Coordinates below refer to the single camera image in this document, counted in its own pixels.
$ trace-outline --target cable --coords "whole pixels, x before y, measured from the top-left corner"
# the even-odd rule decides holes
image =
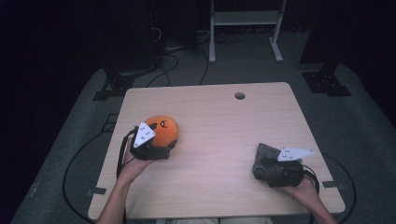
[[[207,40],[210,37],[210,32],[209,31],[197,31],[198,37],[197,37],[197,43],[199,44],[204,44],[205,40]],[[186,46],[185,45],[180,45],[180,46],[176,46],[176,47],[172,47],[172,48],[165,48],[165,52],[166,53],[172,53],[178,50],[182,50],[185,49]]]
[[[121,166],[121,168],[123,168],[124,166],[126,166],[129,162],[133,161],[134,159],[135,159],[135,157],[133,157],[133,158],[131,158],[129,161],[125,162],[125,163]]]
[[[152,27],[152,28],[151,28],[151,30],[156,30],[156,31],[158,31],[158,37],[157,37],[157,40],[160,40],[160,39],[161,39],[161,36],[162,36],[162,32],[161,32],[161,30],[160,30],[160,29],[158,29],[158,28],[156,28],[156,27]]]
[[[161,74],[159,74],[158,76],[156,76],[154,79],[152,79],[149,83],[148,83],[148,85],[146,86],[146,88],[147,87],[149,87],[150,85],[151,85],[151,83],[153,83],[157,78],[159,78],[159,77],[161,77],[161,76],[163,76],[163,75],[166,75],[167,77],[168,77],[168,84],[170,85],[170,78],[169,78],[169,76],[168,76],[168,72],[170,72],[170,71],[172,71],[172,70],[174,70],[176,67],[177,67],[177,65],[178,65],[178,58],[176,57],[176,56],[174,56],[174,55],[172,55],[172,54],[166,54],[167,56],[170,56],[170,57],[172,57],[172,58],[174,58],[175,60],[176,60],[176,64],[171,68],[171,69],[169,69],[169,70],[167,70],[167,71],[163,71]]]
[[[165,73],[165,75],[166,75],[166,78],[168,79],[168,84],[167,84],[167,86],[172,86],[172,83],[171,83],[171,78],[169,77],[169,75],[168,75],[168,71],[165,71],[164,69],[163,69],[163,64],[161,63],[161,70],[163,70],[163,72]]]
[[[307,169],[309,170],[309,171],[304,170],[304,174],[305,174],[305,175],[308,175],[308,176],[312,179],[312,181],[314,181],[314,183],[315,183],[315,190],[316,190],[317,193],[319,194],[320,187],[319,187],[319,182],[318,182],[317,174],[315,174],[315,172],[314,172],[309,166],[303,165],[303,167],[305,167],[305,168],[307,168]],[[313,214],[310,214],[310,215],[309,215],[309,224],[313,224],[314,221],[315,221],[314,215],[313,215]]]
[[[228,34],[222,33],[222,34],[216,35],[215,41],[216,41],[216,43],[221,44],[221,45],[231,45],[231,44],[234,44],[236,42],[239,42],[239,41],[242,41],[245,39],[244,34],[240,34],[240,35],[241,35],[241,37],[238,37],[237,35],[228,35]]]
[[[204,54],[205,59],[206,59],[205,72],[204,72],[204,75],[202,76],[201,81],[199,83],[200,85],[202,85],[202,83],[204,82],[204,78],[206,77],[207,69],[209,68],[209,59],[207,58],[206,54],[202,50],[199,50],[199,51],[201,51],[201,53]]]
[[[67,198],[66,195],[66,178],[67,178],[67,174],[69,172],[69,169],[71,167],[71,165],[73,164],[74,160],[76,159],[76,157],[79,155],[79,153],[87,146],[89,145],[92,141],[94,141],[96,138],[98,138],[99,136],[101,136],[103,133],[112,133],[112,130],[114,129],[114,126],[111,126],[107,129],[105,129],[105,127],[107,126],[108,123],[113,123],[109,121],[110,116],[114,116],[114,115],[118,115],[118,114],[108,114],[107,119],[105,124],[102,127],[101,132],[99,132],[99,134],[97,134],[96,136],[94,136],[93,138],[91,138],[87,143],[85,143],[79,150],[78,152],[74,155],[74,157],[72,158],[72,160],[69,162],[69,164],[67,165],[66,171],[64,172],[64,181],[62,183],[62,193],[64,195],[64,200],[66,201],[67,205],[70,207],[70,209],[79,217],[81,217],[82,219],[84,219],[85,221],[87,221],[88,223],[94,223],[92,220],[90,220],[88,217],[85,217],[84,215],[82,215],[74,206],[73,204],[70,203],[69,199]]]
[[[347,171],[347,168],[346,168],[343,164],[341,164],[341,162],[339,162],[339,161],[336,160],[335,158],[333,158],[333,157],[331,157],[331,156],[329,156],[329,155],[327,155],[327,154],[325,154],[325,153],[322,153],[322,155],[325,156],[325,157],[327,157],[327,158],[329,158],[329,159],[331,159],[331,160],[334,161],[335,163],[337,163],[337,164],[344,170],[344,172],[346,173],[346,175],[347,175],[348,178],[349,178],[350,184],[352,185],[352,189],[353,189],[353,202],[352,202],[352,205],[351,205],[351,207],[350,207],[349,212],[347,212],[346,215],[344,216],[344,218],[341,219],[341,221],[339,222],[340,224],[342,224],[342,223],[344,223],[345,221],[347,221],[347,219],[350,217],[350,215],[352,215],[352,212],[355,210],[355,207],[356,207],[356,201],[358,200],[358,193],[357,193],[357,191],[356,191],[355,181],[353,180],[352,175]]]

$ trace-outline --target hole in table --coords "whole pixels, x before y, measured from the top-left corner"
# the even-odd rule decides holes
[[[238,99],[238,100],[243,100],[243,99],[245,99],[245,97],[247,97],[244,93],[242,93],[242,92],[237,92],[235,95],[235,98],[236,99]]]

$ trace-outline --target orange object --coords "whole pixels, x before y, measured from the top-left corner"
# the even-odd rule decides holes
[[[151,142],[153,147],[168,147],[172,149],[178,138],[178,126],[174,119],[160,115],[146,120],[146,123],[155,132]]]

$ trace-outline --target hand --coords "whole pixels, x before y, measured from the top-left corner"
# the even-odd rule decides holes
[[[131,138],[128,139],[127,148],[131,146]],[[124,179],[130,183],[134,182],[134,180],[143,173],[143,171],[148,167],[150,164],[154,163],[155,161],[141,161],[134,158],[134,155],[129,150],[126,150],[124,159],[123,159],[123,166],[120,171],[119,179]]]
[[[278,188],[299,201],[315,217],[319,224],[337,223],[319,198],[315,185],[308,175],[305,175],[297,187]]]
[[[297,199],[301,203],[309,203],[310,201],[320,200],[314,182],[308,175],[304,175],[303,180],[297,187],[278,188],[285,191],[291,197]]]

